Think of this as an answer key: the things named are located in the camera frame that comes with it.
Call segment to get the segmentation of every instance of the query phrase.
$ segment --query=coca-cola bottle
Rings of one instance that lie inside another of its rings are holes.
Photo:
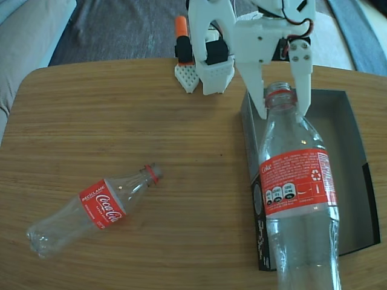
[[[33,224],[27,230],[31,249],[47,258],[80,237],[110,226],[132,212],[145,190],[161,177],[159,167],[152,164],[135,175],[99,181],[55,214]]]
[[[280,290],[340,290],[339,211],[327,150],[284,82],[271,84],[259,148],[269,244]]]

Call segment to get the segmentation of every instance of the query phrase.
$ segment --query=nutrition label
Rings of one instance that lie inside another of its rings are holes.
[[[336,205],[328,154],[321,149],[291,151],[261,164],[266,215],[304,205]]]

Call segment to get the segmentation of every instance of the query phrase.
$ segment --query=orange part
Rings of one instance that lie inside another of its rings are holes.
[[[187,19],[184,16],[177,16],[175,18],[175,33],[176,38],[180,36],[188,36]]]
[[[195,62],[187,62],[187,63],[181,63],[181,62],[179,62],[179,63],[178,63],[179,66],[194,65],[194,64],[195,64]]]

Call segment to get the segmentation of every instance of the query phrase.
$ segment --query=coca-cola logo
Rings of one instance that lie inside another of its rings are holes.
[[[114,209],[110,203],[110,197],[107,195],[96,196],[96,201],[101,206],[103,214],[111,221],[115,222],[122,218],[122,214]]]

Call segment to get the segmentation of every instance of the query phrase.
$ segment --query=gray sofa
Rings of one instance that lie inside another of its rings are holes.
[[[76,0],[0,0],[0,144],[16,92],[48,66]]]

